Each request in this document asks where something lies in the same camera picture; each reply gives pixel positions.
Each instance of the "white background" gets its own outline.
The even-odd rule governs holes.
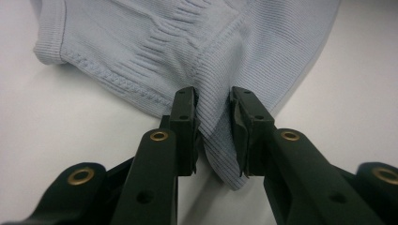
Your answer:
[[[134,156],[159,120],[77,68],[44,66],[32,52],[39,8],[0,1],[0,223],[28,217],[67,167],[111,169]],[[330,163],[398,167],[398,1],[344,0],[324,51],[272,114]],[[231,191],[209,168],[179,179],[179,224],[274,224],[262,178]]]

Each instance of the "light blue fabric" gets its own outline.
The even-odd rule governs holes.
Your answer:
[[[272,110],[314,60],[338,0],[43,0],[35,53],[71,63],[155,116],[176,90],[199,95],[207,158],[232,189],[239,177],[227,101],[252,90]]]

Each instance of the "pinched fabric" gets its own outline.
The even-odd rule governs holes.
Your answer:
[[[44,64],[70,63],[142,111],[161,117],[175,91],[199,95],[207,158],[241,188],[228,96],[252,90],[270,111],[323,47],[338,0],[43,0]]]

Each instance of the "stitching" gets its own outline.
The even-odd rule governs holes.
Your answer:
[[[232,35],[232,33],[243,24],[244,20],[246,19],[246,16],[248,14],[250,14],[250,12],[253,10],[254,2],[256,2],[256,1],[257,0],[254,0],[251,3],[248,3],[246,8],[240,13],[240,15],[238,17],[236,17],[231,22],[231,24],[224,29],[224,31],[220,35],[221,38],[215,39],[214,41],[212,41],[208,45],[208,47],[205,48],[205,50],[203,52],[199,53],[196,56],[195,63],[193,64],[193,66],[191,68],[191,75],[196,83],[197,83],[197,76],[199,75],[198,69],[202,68],[205,65],[205,62],[204,62],[205,56],[207,56],[211,53],[214,53],[214,51],[217,50],[217,47],[219,47],[220,44],[222,44],[224,40],[229,38]]]
[[[62,59],[62,56],[61,56],[61,49],[62,49],[62,44],[64,43],[65,27],[66,27],[66,23],[67,23],[67,13],[68,13],[68,9],[67,9],[67,3],[65,2],[65,0],[62,1],[60,4],[62,5],[62,8],[64,8],[65,10],[64,10],[64,15],[63,15],[63,17],[64,17],[64,24],[62,24],[62,39],[61,39],[61,44],[59,45],[59,55],[58,55],[58,57],[61,59],[61,61],[64,61],[64,60]]]
[[[171,106],[171,99],[167,99],[166,97],[161,97],[160,95],[156,95],[149,90],[145,90],[140,84],[129,80],[125,77],[118,76],[114,74],[112,71],[107,69],[101,69],[101,66],[95,62],[88,60],[87,58],[81,56],[80,54],[76,53],[74,50],[62,50],[62,53],[70,58],[70,62],[80,68],[84,72],[86,72],[91,77],[97,78],[101,83],[109,83],[117,87],[117,83],[125,83],[127,86],[128,91],[138,93],[141,97],[146,99],[155,100],[155,103],[161,104],[163,106]],[[120,90],[114,89],[118,93],[125,95],[125,93],[120,92]]]

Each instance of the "ribbed knit fabric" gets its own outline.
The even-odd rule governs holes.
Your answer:
[[[252,90],[269,109],[313,62],[338,0],[43,0],[35,53],[71,63],[155,116],[175,91],[199,95],[207,158],[232,189],[239,177],[228,95]]]

